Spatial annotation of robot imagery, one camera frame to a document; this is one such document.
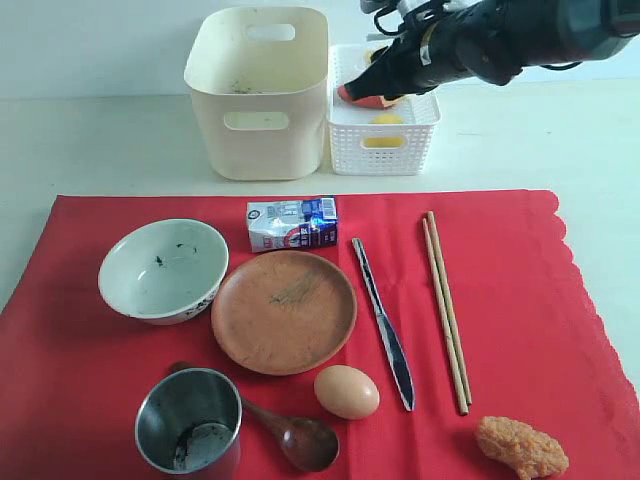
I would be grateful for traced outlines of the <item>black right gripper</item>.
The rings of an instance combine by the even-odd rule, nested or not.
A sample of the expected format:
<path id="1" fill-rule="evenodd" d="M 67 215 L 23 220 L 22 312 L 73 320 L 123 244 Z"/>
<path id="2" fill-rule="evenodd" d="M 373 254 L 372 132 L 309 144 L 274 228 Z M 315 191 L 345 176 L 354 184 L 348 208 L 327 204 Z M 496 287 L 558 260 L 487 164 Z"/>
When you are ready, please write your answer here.
<path id="1" fill-rule="evenodd" d="M 390 48 L 365 56 L 367 68 L 344 84 L 345 94 L 349 100 L 395 100 L 471 77 L 498 85 L 499 27 L 495 9 L 462 9 L 416 22 Z"/>

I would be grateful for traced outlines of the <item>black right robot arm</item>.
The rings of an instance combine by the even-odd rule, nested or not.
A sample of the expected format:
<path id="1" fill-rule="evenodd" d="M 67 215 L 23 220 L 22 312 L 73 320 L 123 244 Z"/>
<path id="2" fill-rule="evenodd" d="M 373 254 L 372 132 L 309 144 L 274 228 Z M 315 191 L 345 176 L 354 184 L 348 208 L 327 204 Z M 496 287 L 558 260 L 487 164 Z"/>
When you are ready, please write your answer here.
<path id="1" fill-rule="evenodd" d="M 349 103 L 423 95 L 475 77 L 504 86 L 526 67 L 551 71 L 608 59 L 639 34 L 636 1 L 363 1 L 380 19 L 398 12 L 392 43 L 338 90 Z"/>

